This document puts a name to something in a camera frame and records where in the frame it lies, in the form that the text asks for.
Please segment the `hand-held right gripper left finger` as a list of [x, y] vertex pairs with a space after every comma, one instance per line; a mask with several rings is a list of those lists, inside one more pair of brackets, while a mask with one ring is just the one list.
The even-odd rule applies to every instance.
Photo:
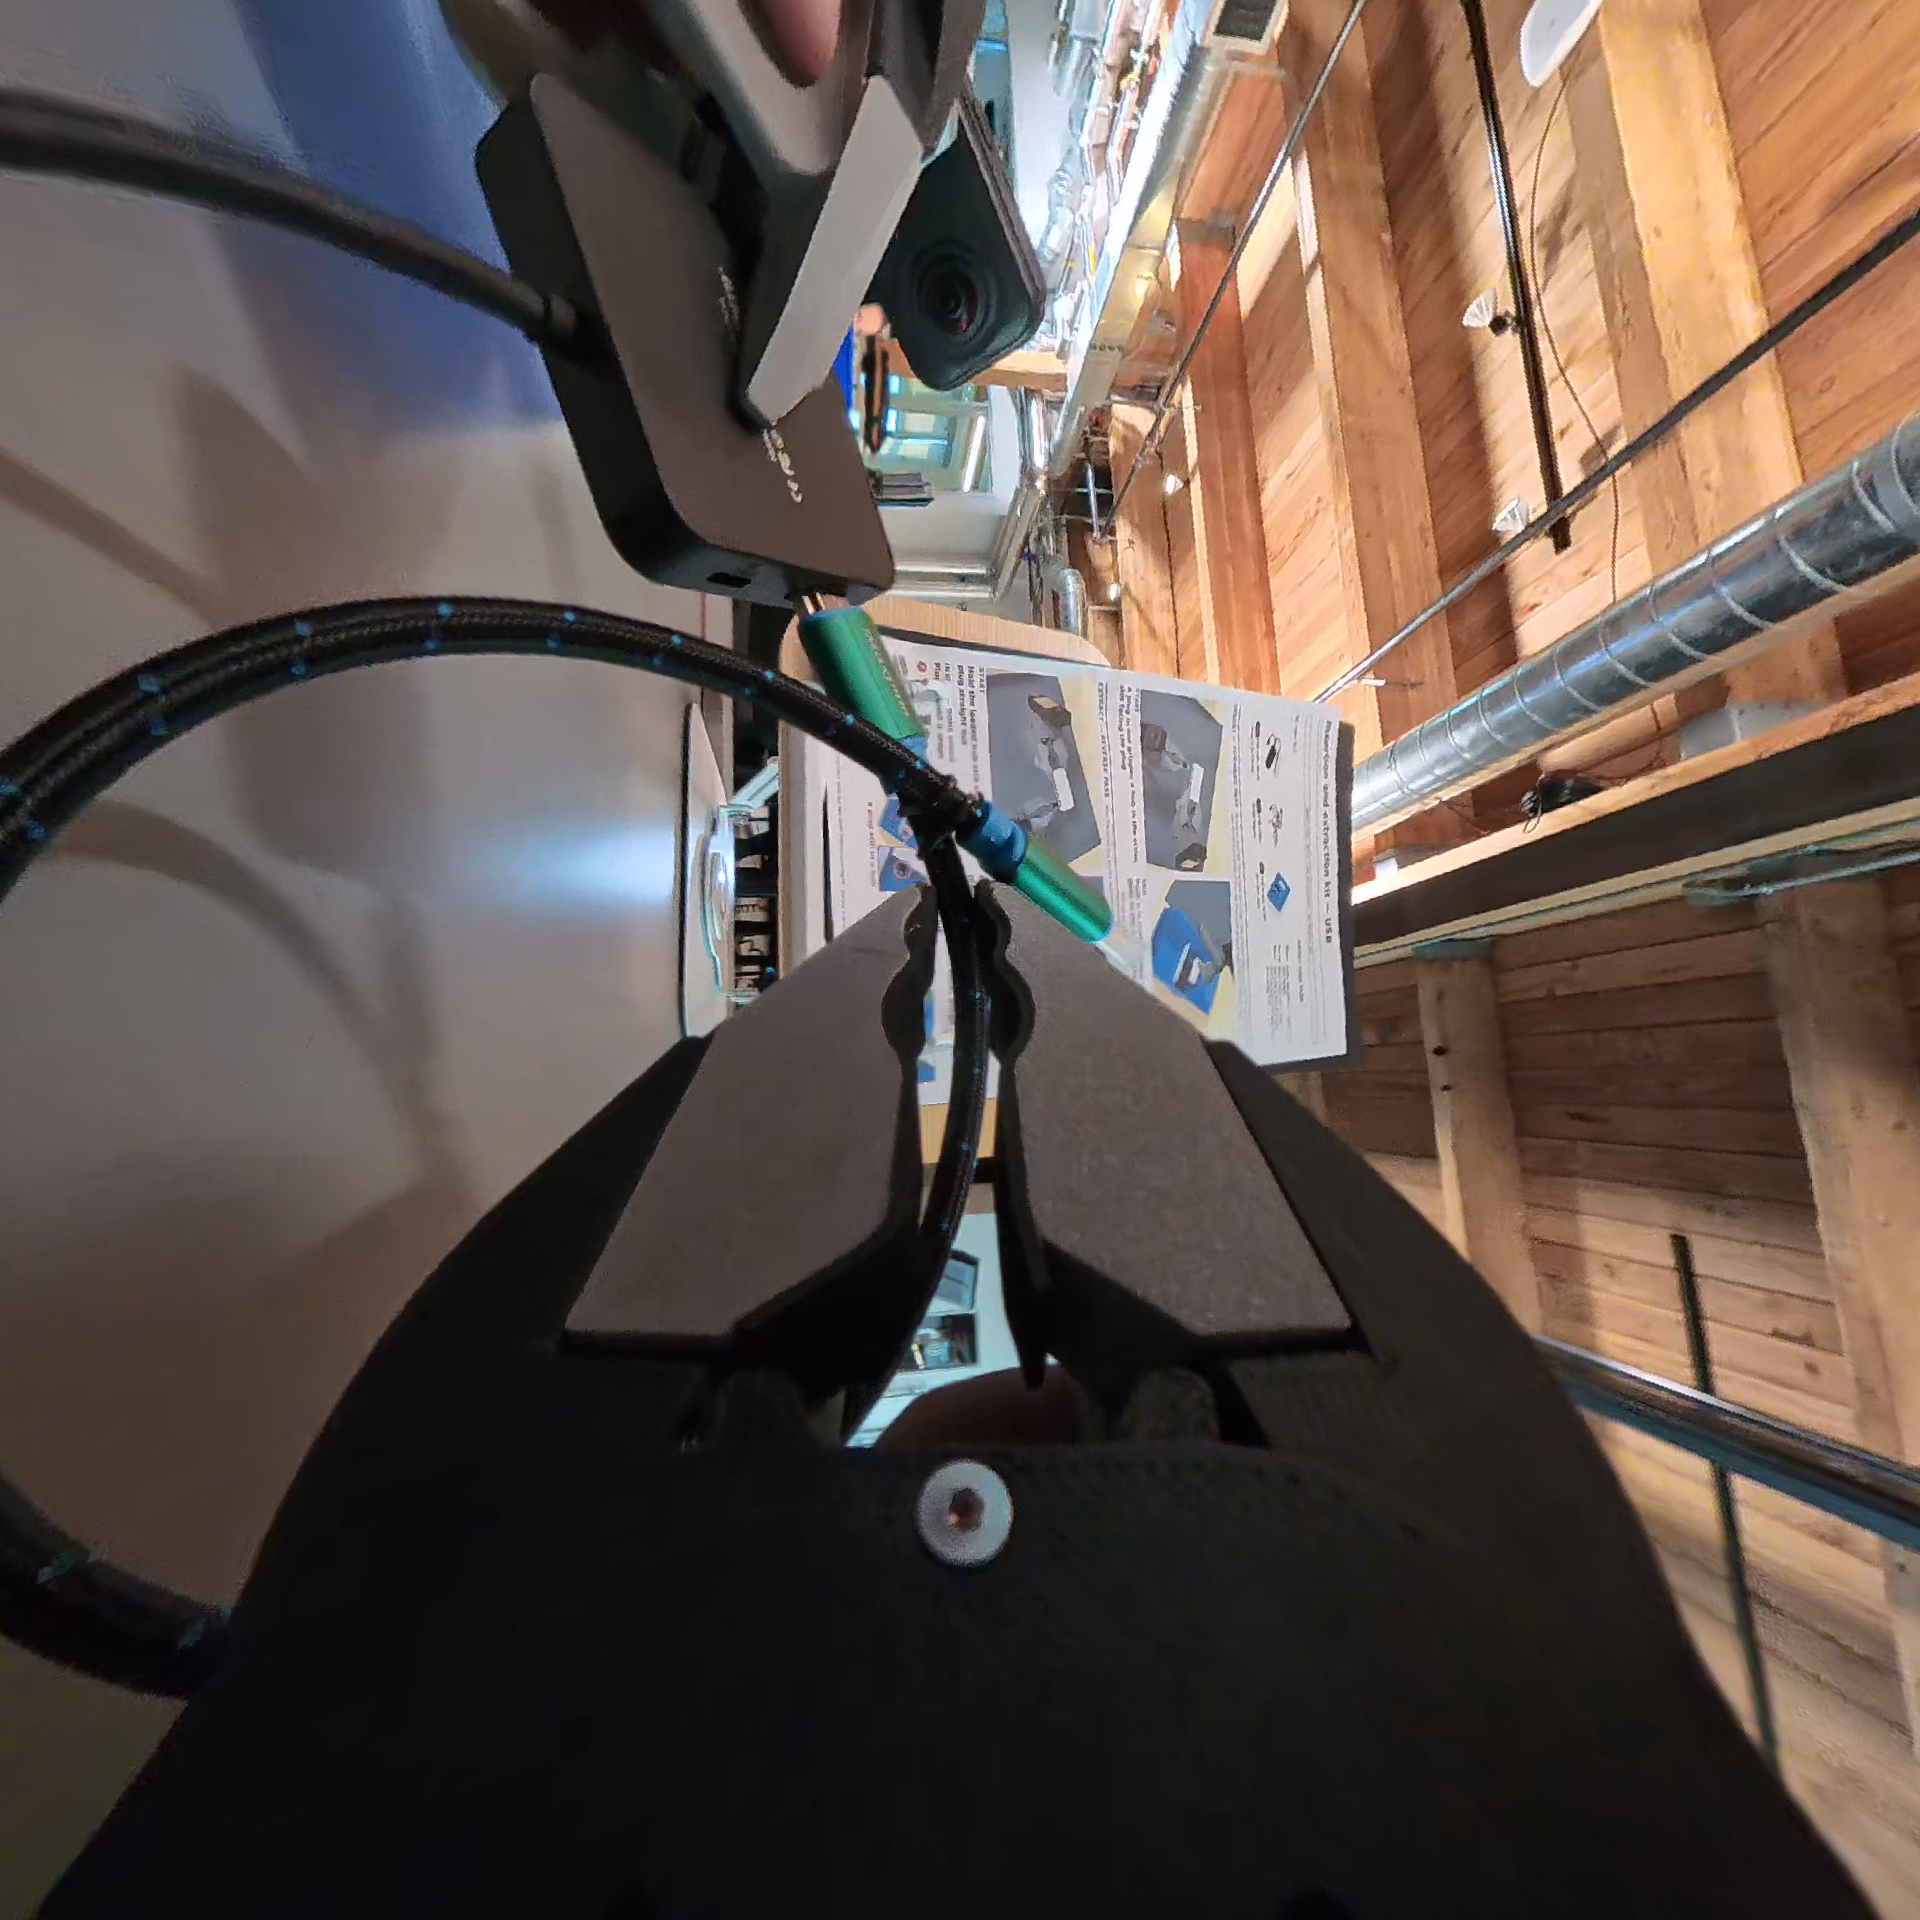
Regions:
[[898, 893], [711, 1036], [569, 1311], [584, 1349], [771, 1371], [865, 1413], [925, 1315], [919, 1060], [939, 946]]

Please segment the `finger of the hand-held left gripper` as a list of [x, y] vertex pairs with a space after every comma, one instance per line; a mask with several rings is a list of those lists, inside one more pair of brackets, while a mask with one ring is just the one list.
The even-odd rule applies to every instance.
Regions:
[[764, 198], [742, 303], [740, 402], [776, 427], [832, 371], [968, 80], [974, 6], [838, 5], [820, 73], [782, 59], [764, 5], [663, 1], [651, 19], [716, 102]]

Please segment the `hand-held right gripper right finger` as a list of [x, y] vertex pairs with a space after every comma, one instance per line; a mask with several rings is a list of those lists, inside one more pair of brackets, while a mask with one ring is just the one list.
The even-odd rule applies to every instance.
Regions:
[[1355, 1320], [1196, 1029], [1006, 885], [993, 984], [996, 1235], [1029, 1381], [1340, 1354]]

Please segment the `grey usb hub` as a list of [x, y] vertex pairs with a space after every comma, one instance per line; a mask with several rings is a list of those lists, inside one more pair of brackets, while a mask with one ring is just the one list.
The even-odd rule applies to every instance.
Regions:
[[509, 265], [584, 316], [585, 343], [543, 362], [616, 554], [757, 605], [891, 591], [838, 380], [775, 427], [737, 407], [734, 251], [696, 185], [557, 74], [505, 109], [477, 174]]

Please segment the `black braided cable green plugs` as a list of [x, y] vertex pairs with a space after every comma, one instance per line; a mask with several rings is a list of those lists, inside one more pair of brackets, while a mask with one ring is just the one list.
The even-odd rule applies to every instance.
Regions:
[[874, 620], [860, 609], [807, 601], [799, 616], [809, 687], [771, 666], [656, 622], [517, 600], [447, 598], [317, 605], [137, 663], [4, 747], [2, 885], [15, 882], [88, 803], [169, 741], [282, 687], [427, 656], [557, 656], [636, 669], [771, 713], [847, 755], [898, 801], [925, 863], [947, 947], [955, 1036], [941, 1152], [923, 1188], [921, 1154], [903, 1141], [890, 1171], [903, 1195], [905, 1236], [891, 1229], [727, 1334], [748, 1363], [786, 1372], [819, 1400], [853, 1406], [876, 1388], [923, 1322], [973, 1188], [980, 1136], [993, 997], [962, 857], [1009, 882], [1075, 938], [1107, 938], [1113, 910], [1003, 810], [928, 757], [925, 728]]

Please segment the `person's left hand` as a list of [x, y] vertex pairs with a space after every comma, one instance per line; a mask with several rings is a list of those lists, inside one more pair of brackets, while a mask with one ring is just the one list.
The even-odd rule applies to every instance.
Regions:
[[757, 26], [786, 77], [812, 85], [827, 77], [844, 31], [844, 5], [836, 0], [752, 1]]

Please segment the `printed instruction sheet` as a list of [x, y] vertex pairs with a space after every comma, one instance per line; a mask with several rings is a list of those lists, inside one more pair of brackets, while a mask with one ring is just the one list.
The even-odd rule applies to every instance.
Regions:
[[882, 644], [932, 764], [1105, 900], [1107, 950], [1171, 1012], [1265, 1069], [1355, 1054], [1333, 708], [901, 626]]

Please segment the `white sign stand base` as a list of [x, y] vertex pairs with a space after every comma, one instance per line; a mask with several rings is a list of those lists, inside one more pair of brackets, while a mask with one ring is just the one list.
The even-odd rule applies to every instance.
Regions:
[[706, 1036], [779, 972], [779, 761], [742, 790], [692, 708], [684, 728], [680, 821], [680, 1008]]

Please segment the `silver ventilation duct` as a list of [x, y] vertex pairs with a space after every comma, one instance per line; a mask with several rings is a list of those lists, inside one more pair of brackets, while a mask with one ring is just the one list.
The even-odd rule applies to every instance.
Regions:
[[1917, 567], [1919, 416], [1355, 764], [1350, 826], [1432, 810]]

